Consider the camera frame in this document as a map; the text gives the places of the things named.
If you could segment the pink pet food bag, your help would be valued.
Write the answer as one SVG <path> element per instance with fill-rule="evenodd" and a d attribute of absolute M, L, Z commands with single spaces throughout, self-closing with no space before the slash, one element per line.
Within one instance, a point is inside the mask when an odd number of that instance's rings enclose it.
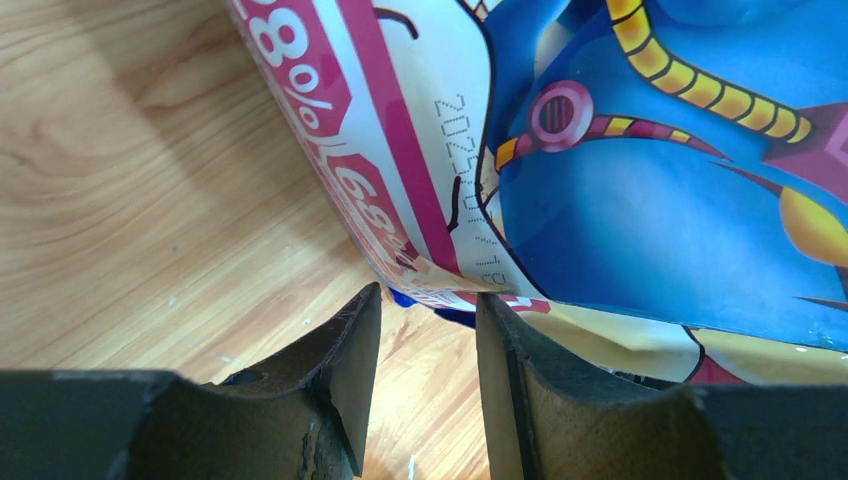
<path fill-rule="evenodd" d="M 232 1 L 368 263 L 611 371 L 847 380 L 843 1 Z"/>

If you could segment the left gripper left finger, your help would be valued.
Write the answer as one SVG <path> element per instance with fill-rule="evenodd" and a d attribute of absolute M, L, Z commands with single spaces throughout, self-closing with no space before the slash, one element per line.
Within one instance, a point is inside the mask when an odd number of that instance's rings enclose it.
<path fill-rule="evenodd" d="M 225 381 L 169 370 L 5 370 L 5 479 L 351 479 L 364 469 L 381 333 L 369 284 Z"/>

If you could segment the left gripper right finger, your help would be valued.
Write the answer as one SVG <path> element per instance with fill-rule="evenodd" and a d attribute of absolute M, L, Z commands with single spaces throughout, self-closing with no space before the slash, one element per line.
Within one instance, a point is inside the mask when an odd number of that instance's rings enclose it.
<path fill-rule="evenodd" d="M 648 388 L 483 294 L 476 347 L 495 479 L 843 479 L 843 386 Z"/>

